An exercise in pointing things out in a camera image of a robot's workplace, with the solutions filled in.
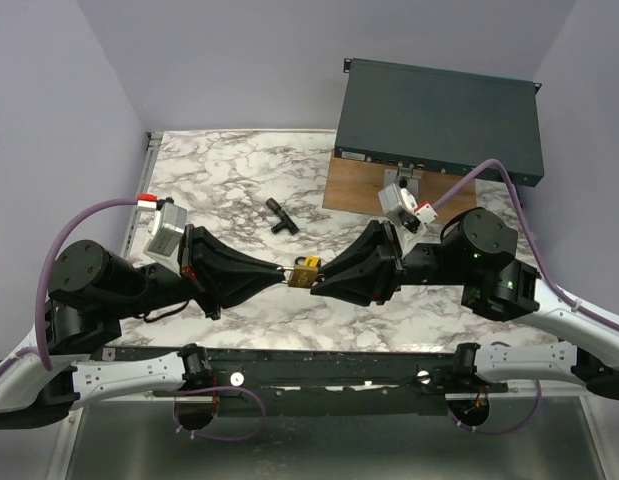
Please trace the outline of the yellow padlock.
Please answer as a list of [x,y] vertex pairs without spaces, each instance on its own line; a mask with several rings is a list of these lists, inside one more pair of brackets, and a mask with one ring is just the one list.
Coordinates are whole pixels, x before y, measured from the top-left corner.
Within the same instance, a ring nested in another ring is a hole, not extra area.
[[299,256],[294,261],[295,273],[317,274],[321,267],[321,259],[317,256]]

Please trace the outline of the small brass padlock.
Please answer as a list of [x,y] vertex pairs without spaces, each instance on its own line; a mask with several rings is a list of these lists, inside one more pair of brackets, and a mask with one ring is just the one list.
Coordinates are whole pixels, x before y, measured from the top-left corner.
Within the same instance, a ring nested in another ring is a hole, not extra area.
[[284,283],[290,288],[311,289],[317,281],[319,270],[314,266],[295,265],[283,267]]

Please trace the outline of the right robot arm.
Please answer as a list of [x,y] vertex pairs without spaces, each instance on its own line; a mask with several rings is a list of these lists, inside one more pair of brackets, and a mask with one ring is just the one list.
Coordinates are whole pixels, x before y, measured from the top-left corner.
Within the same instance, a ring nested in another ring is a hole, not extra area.
[[436,243],[402,251],[394,227],[371,222],[319,271],[311,292],[368,306],[403,286],[459,286],[461,305],[496,322],[517,322],[557,342],[506,349],[474,346],[449,367],[449,379],[469,392],[483,381],[555,380],[619,400],[619,316],[553,292],[533,266],[517,259],[518,233],[496,214],[474,208],[449,223]]

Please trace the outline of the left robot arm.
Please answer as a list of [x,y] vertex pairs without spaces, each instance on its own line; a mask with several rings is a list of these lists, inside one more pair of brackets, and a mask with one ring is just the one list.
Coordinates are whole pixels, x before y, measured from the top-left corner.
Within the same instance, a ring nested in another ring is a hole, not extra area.
[[186,345],[148,362],[87,361],[122,334],[121,321],[193,301],[217,320],[284,279],[282,267],[187,226],[163,263],[135,267],[91,240],[67,247],[44,287],[41,335],[0,362],[0,430],[57,423],[91,400],[150,390],[190,395],[216,386],[204,348]]

